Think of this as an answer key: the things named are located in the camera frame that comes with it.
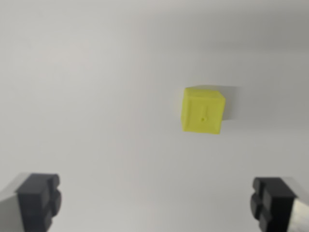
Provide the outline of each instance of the cube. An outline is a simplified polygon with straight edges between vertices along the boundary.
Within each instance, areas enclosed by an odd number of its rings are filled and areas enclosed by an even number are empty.
[[[184,131],[220,134],[225,97],[217,90],[186,88],[183,96]]]

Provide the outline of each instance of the white table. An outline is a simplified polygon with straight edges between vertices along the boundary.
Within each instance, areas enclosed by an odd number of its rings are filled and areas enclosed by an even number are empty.
[[[51,232],[258,232],[255,176],[309,189],[309,3],[0,0],[0,186],[58,173]],[[220,135],[183,89],[224,86]]]

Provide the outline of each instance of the white surface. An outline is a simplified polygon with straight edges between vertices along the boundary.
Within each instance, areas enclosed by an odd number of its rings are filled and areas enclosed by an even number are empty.
[[[309,189],[309,4],[0,0],[0,183],[59,173],[51,232],[257,232],[255,176]],[[183,89],[233,86],[222,134]]]

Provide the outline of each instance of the yellow cube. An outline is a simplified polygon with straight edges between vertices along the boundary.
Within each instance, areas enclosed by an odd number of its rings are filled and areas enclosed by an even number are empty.
[[[186,88],[183,96],[184,131],[220,134],[224,96],[216,90]]]

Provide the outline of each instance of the white background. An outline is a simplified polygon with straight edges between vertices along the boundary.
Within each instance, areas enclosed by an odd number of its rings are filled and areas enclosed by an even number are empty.
[[[225,86],[220,135],[183,89]],[[51,232],[257,232],[255,176],[309,189],[309,3],[0,0],[0,186],[58,173]]]

